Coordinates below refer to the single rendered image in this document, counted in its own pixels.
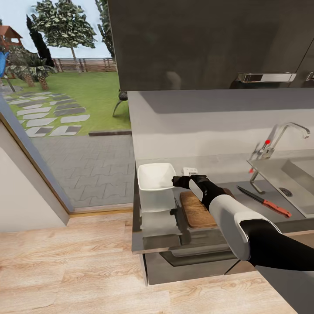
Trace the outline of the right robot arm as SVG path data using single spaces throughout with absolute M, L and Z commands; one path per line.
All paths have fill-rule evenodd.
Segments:
M 204 204 L 234 255 L 250 262 L 298 314 L 314 314 L 314 249 L 283 235 L 196 168 L 181 172 L 173 186 L 190 189 Z

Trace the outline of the bowl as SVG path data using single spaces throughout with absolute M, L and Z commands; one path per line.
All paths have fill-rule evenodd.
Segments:
M 171 163 L 153 163 L 140 165 L 138 169 L 138 185 L 142 191 L 165 191 L 173 186 L 176 176 Z

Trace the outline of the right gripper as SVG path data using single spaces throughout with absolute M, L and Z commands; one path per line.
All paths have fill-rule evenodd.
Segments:
M 173 179 L 172 179 L 172 182 L 173 182 L 173 186 L 175 187 L 182 187 L 182 188 L 185 188 L 185 180 L 188 176 L 182 176 L 182 177 L 179 177 L 179 176 L 173 176 Z

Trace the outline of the parer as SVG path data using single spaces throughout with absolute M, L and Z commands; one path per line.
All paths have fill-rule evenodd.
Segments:
M 292 216 L 292 214 L 291 214 L 290 212 L 288 212 L 287 210 L 285 210 L 285 209 L 283 209 L 283 208 L 281 208 L 281 207 L 279 207 L 279 206 L 273 204 L 272 202 L 269 202 L 268 200 L 262 199 L 261 197 L 259 197 L 259 196 L 255 195 L 255 194 L 253 194 L 253 193 L 247 191 L 246 189 L 244 189 L 244 188 L 242 188 L 242 187 L 240 187 L 240 186 L 238 186 L 238 187 L 239 187 L 242 191 L 244 191 L 245 193 L 247 193 L 247 194 L 253 196 L 254 198 L 256 198 L 256 199 L 258 199 L 259 201 L 263 202 L 263 204 L 270 206 L 271 208 L 273 208 L 274 210 L 278 211 L 279 213 L 282 213 L 282 214 L 288 216 L 289 218 Z

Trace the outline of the cutting board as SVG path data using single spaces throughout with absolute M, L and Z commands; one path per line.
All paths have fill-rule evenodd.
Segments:
M 234 197 L 228 188 L 223 188 L 225 193 Z M 214 218 L 192 191 L 180 193 L 184 213 L 190 228 L 217 226 Z

